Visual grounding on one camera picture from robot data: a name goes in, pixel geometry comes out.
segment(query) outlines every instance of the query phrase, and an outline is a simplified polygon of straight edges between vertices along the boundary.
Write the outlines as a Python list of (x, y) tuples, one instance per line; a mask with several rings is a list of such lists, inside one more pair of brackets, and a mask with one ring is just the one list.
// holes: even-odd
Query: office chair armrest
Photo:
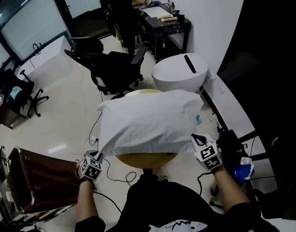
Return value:
[(146, 53), (145, 49), (143, 49), (143, 48), (139, 49), (139, 51), (137, 52), (137, 54), (135, 55), (135, 57), (131, 61), (131, 64), (140, 64), (140, 62), (142, 62), (142, 60), (143, 60), (145, 53)]

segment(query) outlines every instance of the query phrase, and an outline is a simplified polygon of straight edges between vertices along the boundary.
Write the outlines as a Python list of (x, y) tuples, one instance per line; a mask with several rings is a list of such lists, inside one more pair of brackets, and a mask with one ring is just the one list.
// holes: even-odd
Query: black office chair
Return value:
[(43, 90), (40, 89), (38, 90), (35, 97), (32, 98), (31, 95), (33, 93), (34, 83), (27, 77), (27, 75), (25, 75), (24, 70), (21, 71), (20, 74), (24, 75), (28, 81), (25, 82), (20, 80), (11, 69), (0, 72), (0, 94), (12, 99), (10, 93), (12, 92), (13, 88), (20, 87), (22, 91), (16, 95), (15, 100), (13, 101), (14, 107), (24, 108), (27, 102), (30, 100), (31, 105), (28, 109), (28, 117), (31, 118), (32, 109), (34, 109), (36, 115), (40, 117), (41, 114), (37, 112), (36, 108), (37, 103), (44, 99), (48, 100), (49, 96), (38, 98), (39, 94), (43, 93)]
[(97, 38), (71, 38), (74, 43), (65, 53), (79, 64), (91, 71), (92, 81), (104, 95), (118, 94), (112, 98), (124, 96), (124, 90), (134, 91), (129, 86), (143, 80), (140, 73), (145, 50), (140, 49), (136, 55), (120, 52), (102, 53), (104, 48)]

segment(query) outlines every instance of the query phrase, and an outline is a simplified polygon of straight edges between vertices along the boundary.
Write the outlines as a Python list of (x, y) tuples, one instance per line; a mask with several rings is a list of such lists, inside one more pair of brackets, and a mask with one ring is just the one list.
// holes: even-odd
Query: bottle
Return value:
[(170, 7), (170, 11), (173, 11), (174, 9), (175, 9), (175, 4), (172, 2), (171, 7)]

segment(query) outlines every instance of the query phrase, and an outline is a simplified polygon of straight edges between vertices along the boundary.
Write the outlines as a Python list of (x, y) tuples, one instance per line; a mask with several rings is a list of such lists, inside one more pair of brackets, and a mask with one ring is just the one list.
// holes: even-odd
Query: black t-shirt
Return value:
[(132, 0), (107, 0), (116, 19), (134, 16)]
[[(109, 232), (278, 231), (260, 216), (250, 203), (237, 204), (220, 215), (191, 189), (142, 175), (129, 189), (120, 219)], [(75, 232), (104, 230), (99, 217), (81, 221), (75, 228)]]

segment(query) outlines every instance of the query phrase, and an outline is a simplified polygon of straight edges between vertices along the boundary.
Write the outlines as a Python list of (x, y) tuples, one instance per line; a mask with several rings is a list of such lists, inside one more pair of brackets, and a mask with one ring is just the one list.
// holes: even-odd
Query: tiled floor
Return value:
[[(105, 53), (123, 51), (120, 43), (114, 37), (107, 37), (102, 42)], [(137, 89), (156, 88), (151, 77), (154, 65), (153, 56), (147, 52), (141, 66), (144, 81), (140, 83)], [(86, 139), (99, 116), (96, 108), (101, 102), (99, 91), (91, 80), (90, 72), (75, 64), (73, 73), (53, 86), (44, 89), (44, 95), (48, 95), (50, 99), (39, 105), (38, 109), (42, 115), (40, 118), (33, 116), (31, 119), (22, 120), (13, 130), (0, 125), (0, 145), (5, 146), (5, 155), (8, 156), (13, 147), (17, 145), (55, 158), (71, 161), (80, 158), (85, 151), (92, 148), (86, 142)], [(111, 97), (111, 95), (102, 96), (104, 100)], [(199, 115), (198, 131), (209, 133), (214, 139), (217, 139), (217, 122), (206, 103)], [(92, 131), (92, 135), (96, 137), (99, 135), (98, 125), (99, 123)], [(111, 178), (124, 179), (127, 173), (135, 171), (137, 173), (135, 181), (137, 181), (142, 174), (142, 170), (131, 168), (120, 162), (116, 157), (108, 157), (107, 160), (111, 163), (109, 171)], [(102, 167), (106, 170), (108, 164), (104, 162)], [(205, 170), (197, 163), (193, 153), (179, 154), (162, 171), (172, 181), (200, 192), (197, 177)], [(209, 202), (211, 198), (210, 188), (214, 186), (214, 178), (212, 175), (206, 175), (201, 182), (203, 187), (202, 197)], [(113, 182), (106, 177), (106, 171), (103, 171), (96, 186), (99, 192), (111, 197), (120, 209), (123, 209), (129, 188), (127, 183)], [(99, 216), (105, 221), (106, 225), (115, 224), (120, 216), (115, 206), (100, 195), (95, 194), (94, 198)], [(215, 210), (219, 213), (222, 212), (218, 208)], [(47, 232), (72, 232), (75, 225), (75, 211), (76, 208), (74, 207), (47, 223), (40, 223), (39, 226), (46, 229)]]

